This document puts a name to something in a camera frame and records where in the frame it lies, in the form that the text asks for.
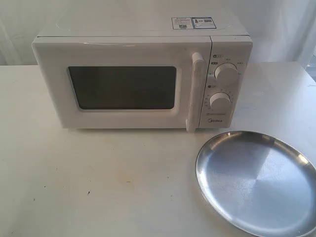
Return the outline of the lower white control knob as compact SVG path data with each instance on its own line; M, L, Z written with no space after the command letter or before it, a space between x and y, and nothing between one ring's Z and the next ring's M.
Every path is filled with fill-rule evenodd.
M228 94L219 92L209 99L210 108L215 113L226 113L231 108L231 101Z

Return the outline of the white microwave door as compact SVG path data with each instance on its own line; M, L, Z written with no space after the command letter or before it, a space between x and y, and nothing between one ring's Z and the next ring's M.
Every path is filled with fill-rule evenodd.
M32 48L64 128L199 126L210 37L38 37Z

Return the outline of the white control knob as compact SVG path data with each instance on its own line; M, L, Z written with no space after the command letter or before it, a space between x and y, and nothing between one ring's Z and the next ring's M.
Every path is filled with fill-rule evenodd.
M234 64L224 63L216 68L214 75L219 82L230 84L238 79L238 70Z
M209 99L210 108L215 113L226 113L231 108L231 101L228 94L219 92Z

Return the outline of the white microwave oven body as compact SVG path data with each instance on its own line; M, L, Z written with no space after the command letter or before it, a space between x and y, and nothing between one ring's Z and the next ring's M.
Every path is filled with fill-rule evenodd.
M174 30L172 17L212 17L217 29ZM197 129L230 126L253 46L243 24L218 0L76 0L38 37L210 37L212 50ZM224 63L238 70L233 83L215 78L216 68ZM210 97L219 92L230 97L226 113L210 108Z

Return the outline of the round stainless steel plate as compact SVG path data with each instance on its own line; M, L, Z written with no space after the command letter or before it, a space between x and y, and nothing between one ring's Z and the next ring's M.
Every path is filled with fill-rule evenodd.
M230 131L200 149L195 174L204 199L227 222L257 237L316 231L316 169L272 136Z

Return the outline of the blue white label sticker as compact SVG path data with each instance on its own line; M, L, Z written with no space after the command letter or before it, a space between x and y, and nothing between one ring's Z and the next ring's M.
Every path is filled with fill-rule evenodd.
M174 30L217 29L212 17L172 17Z

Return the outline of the upper white control knob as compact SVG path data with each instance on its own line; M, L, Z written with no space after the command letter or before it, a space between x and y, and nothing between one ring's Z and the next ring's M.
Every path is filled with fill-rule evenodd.
M238 70L234 64L224 63L216 68L214 75L219 82L230 84L238 79Z

